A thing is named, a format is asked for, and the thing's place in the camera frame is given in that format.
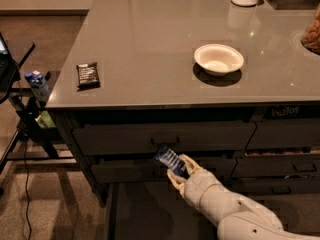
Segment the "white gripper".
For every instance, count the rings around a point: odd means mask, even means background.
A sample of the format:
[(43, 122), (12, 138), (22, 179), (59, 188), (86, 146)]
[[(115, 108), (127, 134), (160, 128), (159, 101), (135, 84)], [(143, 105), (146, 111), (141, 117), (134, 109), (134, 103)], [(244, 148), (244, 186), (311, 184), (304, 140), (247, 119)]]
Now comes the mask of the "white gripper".
[(179, 158), (185, 163), (189, 178), (186, 180), (170, 169), (167, 170), (167, 176), (184, 200), (191, 207), (198, 208), (203, 194), (221, 182), (210, 171), (201, 169), (201, 166), (189, 156), (181, 154)]

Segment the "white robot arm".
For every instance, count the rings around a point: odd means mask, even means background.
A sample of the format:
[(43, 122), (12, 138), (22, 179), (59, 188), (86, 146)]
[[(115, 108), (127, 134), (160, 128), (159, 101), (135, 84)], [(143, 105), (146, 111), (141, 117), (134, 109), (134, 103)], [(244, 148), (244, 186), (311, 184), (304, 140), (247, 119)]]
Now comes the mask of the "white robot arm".
[(184, 154), (170, 158), (168, 167), (173, 186), (217, 228), (218, 240), (320, 240), (285, 231), (274, 212), (228, 190), (213, 173)]

